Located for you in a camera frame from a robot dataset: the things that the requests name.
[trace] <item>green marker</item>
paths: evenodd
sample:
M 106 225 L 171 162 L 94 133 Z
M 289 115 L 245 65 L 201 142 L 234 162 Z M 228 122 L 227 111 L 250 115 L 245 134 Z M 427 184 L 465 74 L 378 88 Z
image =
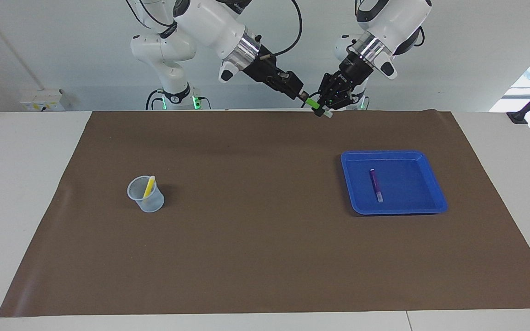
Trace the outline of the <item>green marker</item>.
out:
M 314 109 L 320 108 L 320 104 L 318 104 L 316 101 L 312 100 L 311 98 L 307 98 L 305 103 L 307 103 L 309 106 L 311 106 Z

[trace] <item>black mount base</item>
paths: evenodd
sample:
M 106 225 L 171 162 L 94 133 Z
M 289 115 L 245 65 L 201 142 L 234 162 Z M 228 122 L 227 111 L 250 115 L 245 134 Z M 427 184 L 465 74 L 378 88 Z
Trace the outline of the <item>black mount base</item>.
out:
M 509 111 L 507 113 L 509 119 L 511 119 L 511 121 L 513 121 L 514 124 L 528 124 L 528 122 L 524 119 L 520 120 L 520 119 L 517 119 L 517 115 L 519 114 L 518 111 Z

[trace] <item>yellow marker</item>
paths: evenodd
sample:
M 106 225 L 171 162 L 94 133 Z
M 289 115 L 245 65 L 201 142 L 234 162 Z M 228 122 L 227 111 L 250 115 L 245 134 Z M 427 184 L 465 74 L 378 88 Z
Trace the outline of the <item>yellow marker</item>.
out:
M 151 178 L 149 178 L 149 184 L 147 184 L 147 189 L 144 191 L 143 199 L 146 199 L 149 197 L 149 195 L 151 195 L 151 192 L 153 191 L 154 187 L 154 182 L 155 176 L 151 176 Z

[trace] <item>plastic tray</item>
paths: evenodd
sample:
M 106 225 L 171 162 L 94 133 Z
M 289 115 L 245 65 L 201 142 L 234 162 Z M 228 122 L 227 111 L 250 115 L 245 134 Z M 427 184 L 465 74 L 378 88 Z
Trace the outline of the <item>plastic tray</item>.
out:
M 362 215 L 438 214 L 447 201 L 419 151 L 348 151 L 341 156 L 353 209 Z M 383 195 L 377 201 L 370 170 Z

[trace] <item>purple marker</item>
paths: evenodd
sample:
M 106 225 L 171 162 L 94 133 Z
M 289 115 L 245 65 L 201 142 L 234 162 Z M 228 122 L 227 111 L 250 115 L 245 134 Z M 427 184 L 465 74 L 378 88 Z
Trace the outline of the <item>purple marker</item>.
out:
M 377 202 L 383 203 L 383 196 L 381 195 L 381 189 L 379 188 L 379 182 L 375 174 L 375 169 L 369 170 L 369 175 L 372 178 L 372 184 L 374 185 L 374 191 L 376 193 Z

